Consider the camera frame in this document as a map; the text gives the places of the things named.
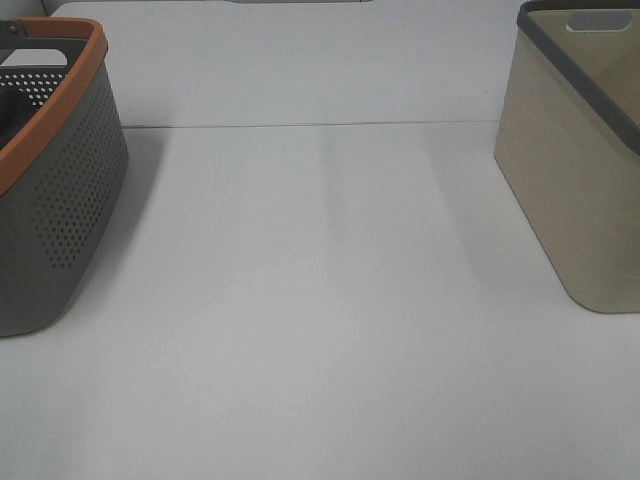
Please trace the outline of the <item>beige basket grey rim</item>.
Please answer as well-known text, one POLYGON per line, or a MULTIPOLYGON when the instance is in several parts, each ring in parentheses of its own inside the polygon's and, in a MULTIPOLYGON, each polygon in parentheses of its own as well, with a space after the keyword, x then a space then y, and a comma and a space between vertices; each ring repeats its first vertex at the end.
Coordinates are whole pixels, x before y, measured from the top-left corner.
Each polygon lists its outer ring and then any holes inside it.
POLYGON ((637 2, 521 5, 494 157, 567 294, 637 312, 637 2))

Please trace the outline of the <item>grey perforated basket orange rim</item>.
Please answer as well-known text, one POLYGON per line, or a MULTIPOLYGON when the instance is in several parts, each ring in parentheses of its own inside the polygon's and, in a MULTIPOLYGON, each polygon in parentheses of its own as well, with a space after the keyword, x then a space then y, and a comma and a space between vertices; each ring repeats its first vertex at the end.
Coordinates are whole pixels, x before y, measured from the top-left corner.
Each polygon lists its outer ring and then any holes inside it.
POLYGON ((57 321, 109 223, 129 153, 100 23, 24 17, 6 50, 55 50, 61 65, 1 70, 1 333, 57 321))

